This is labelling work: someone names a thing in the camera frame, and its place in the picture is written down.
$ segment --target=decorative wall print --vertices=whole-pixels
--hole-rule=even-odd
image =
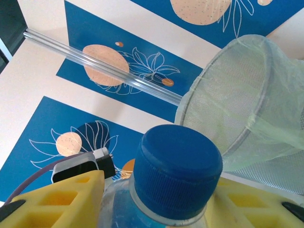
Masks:
[[[141,133],[122,127],[66,104],[44,97],[0,170],[0,200],[26,178],[63,156],[107,147],[117,175],[127,178],[133,170]],[[26,188],[34,190],[51,183],[51,171]]]
[[[65,1],[70,46],[184,95],[202,68]],[[168,121],[176,107],[124,82],[65,60],[57,75]]]
[[[304,7],[298,0],[131,0],[223,48],[246,34],[267,36]]]

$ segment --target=yellow foam block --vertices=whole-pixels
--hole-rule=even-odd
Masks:
[[[95,228],[104,192],[104,172],[87,172],[19,195],[26,200],[0,228]]]
[[[304,228],[304,223],[283,207],[282,202],[294,203],[221,178],[207,203],[207,224],[209,228]]]

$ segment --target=speckled circle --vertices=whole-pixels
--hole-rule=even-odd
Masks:
[[[123,70],[127,73],[129,72],[129,65],[124,57],[110,47],[93,44],[86,46],[83,49],[83,52],[120,70]],[[117,86],[123,83],[123,81],[114,79],[106,74],[93,70],[88,66],[85,66],[85,71],[93,82],[103,86]]]
[[[78,154],[81,149],[81,144],[81,138],[75,132],[66,132],[60,135],[56,140],[58,153],[65,157]]]
[[[212,24],[226,12],[232,0],[171,0],[175,14],[194,25]]]

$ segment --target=plastic bottle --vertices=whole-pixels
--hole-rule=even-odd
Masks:
[[[150,129],[130,179],[104,192],[100,228],[206,228],[204,212],[223,164],[205,136],[178,125]]]

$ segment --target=white floral line art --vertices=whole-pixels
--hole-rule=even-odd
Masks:
[[[147,81],[163,83],[164,79],[168,79],[167,76],[180,73],[176,67],[164,64],[165,57],[160,52],[146,57],[138,51],[137,47],[134,47],[132,53],[122,51],[119,53],[127,60],[130,73]]]
[[[46,161],[49,161],[55,157],[63,157],[63,154],[77,154],[80,153],[80,150],[83,150],[84,152],[89,152],[89,151],[95,151],[98,150],[100,148],[105,147],[110,141],[114,142],[114,146],[111,149],[111,151],[109,152],[110,154],[112,154],[112,152],[115,150],[116,145],[118,143],[118,136],[119,135],[114,135],[112,137],[109,137],[107,140],[105,140],[104,142],[101,141],[100,145],[97,145],[97,139],[100,137],[101,139],[103,139],[104,137],[107,138],[109,136],[109,126],[107,123],[103,122],[103,121],[95,121],[96,124],[96,128],[97,128],[97,132],[95,133],[93,128],[85,123],[85,133],[80,132],[78,129],[76,129],[75,127],[71,126],[70,127],[70,131],[60,134],[57,133],[53,128],[51,129],[51,135],[52,138],[54,140],[54,142],[38,142],[38,141],[34,141],[29,139],[30,144],[41,154],[48,156],[48,158],[41,160],[41,161],[32,161],[30,160],[30,162],[37,168],[41,169],[41,166],[38,166],[37,164],[39,163],[43,163]],[[107,128],[107,133],[106,135],[104,135],[104,127]],[[89,135],[89,131],[91,133],[91,135],[93,136],[93,140],[90,140],[88,135]],[[82,146],[82,140],[81,140],[81,136],[82,138],[87,142],[87,144],[89,145],[90,149],[88,150],[88,148],[85,148],[84,146]],[[67,143],[66,144],[60,144],[59,139],[61,140],[65,140]],[[41,149],[39,149],[39,146],[41,145],[50,145],[49,149],[50,151],[52,151],[53,153],[50,152],[44,152]]]
[[[52,138],[54,140],[54,142],[37,142],[34,140],[29,139],[30,144],[41,154],[48,156],[48,158],[41,160],[41,161],[32,161],[30,160],[31,164],[34,165],[36,168],[41,169],[42,167],[46,166],[47,164],[43,165],[43,166],[39,166],[38,164],[43,164],[45,163],[51,163],[51,159],[56,158],[56,157],[63,157],[62,154],[59,153],[59,151],[64,152],[66,151],[69,154],[76,154],[80,152],[80,149],[82,149],[84,152],[90,152],[90,151],[95,151],[98,150],[100,148],[105,147],[110,141],[113,143],[114,141],[114,146],[112,147],[111,151],[109,152],[110,156],[113,158],[113,152],[118,144],[118,136],[119,135],[114,135],[112,137],[109,137],[109,126],[107,123],[105,123],[104,121],[95,121],[96,124],[96,132],[94,131],[94,129],[92,128],[92,126],[88,123],[85,123],[85,132],[80,132],[78,129],[76,129],[75,127],[71,126],[70,127],[70,131],[60,134],[57,133],[53,128],[51,129],[51,135]],[[89,145],[89,149],[85,148],[84,146],[82,146],[81,141],[79,141],[79,137],[76,137],[77,135],[81,136],[81,138],[83,138],[87,144]],[[64,139],[68,139],[70,140],[70,144],[74,143],[74,145],[78,146],[77,150],[71,150],[71,145],[60,145],[58,142],[58,139],[62,137]],[[98,139],[103,139],[106,138],[106,140],[103,142],[101,140],[100,145],[97,144]],[[50,145],[53,147],[52,151],[54,151],[54,153],[49,153],[49,152],[44,152],[41,149],[38,148],[39,145]],[[116,170],[116,175],[114,177],[112,177],[112,179],[114,181],[120,180],[120,179],[125,179],[125,178],[129,178],[131,176],[130,171],[125,171],[122,170],[120,168],[118,168],[117,166],[115,166],[115,170]]]
[[[232,23],[233,23],[233,30],[234,30],[234,34],[235,34],[236,38],[239,36],[239,31],[241,29],[241,24],[242,24],[241,5],[243,5],[243,7],[249,13],[250,16],[253,16],[253,14],[254,14],[254,7],[253,7],[252,3],[250,2],[250,0],[234,0],[234,6],[233,6],[233,12],[232,12],[232,19],[233,19]],[[240,16],[238,24],[236,23],[237,10],[239,10],[239,16]],[[232,3],[230,4],[229,9],[228,9],[227,19],[225,20],[225,13],[223,14],[222,17],[220,17],[218,19],[218,23],[220,23],[220,21],[223,20],[223,32],[226,31],[227,25],[228,25],[230,17],[231,17],[231,11],[232,11]]]

